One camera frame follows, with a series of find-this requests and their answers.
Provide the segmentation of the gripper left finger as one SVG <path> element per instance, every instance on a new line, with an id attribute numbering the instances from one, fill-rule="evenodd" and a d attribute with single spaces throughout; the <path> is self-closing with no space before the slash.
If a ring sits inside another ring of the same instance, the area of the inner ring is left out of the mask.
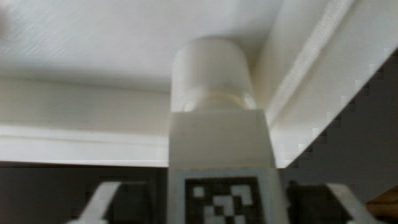
<path id="1" fill-rule="evenodd" d="M 149 182 L 101 182 L 80 216 L 66 224 L 156 224 Z"/>

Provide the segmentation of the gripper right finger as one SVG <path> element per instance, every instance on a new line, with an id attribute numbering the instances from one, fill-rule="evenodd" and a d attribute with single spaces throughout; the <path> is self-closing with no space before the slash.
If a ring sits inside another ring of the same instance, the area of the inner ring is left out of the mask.
<path id="1" fill-rule="evenodd" d="M 384 224 L 366 210 L 350 188 L 327 183 L 288 183 L 289 224 Z"/>

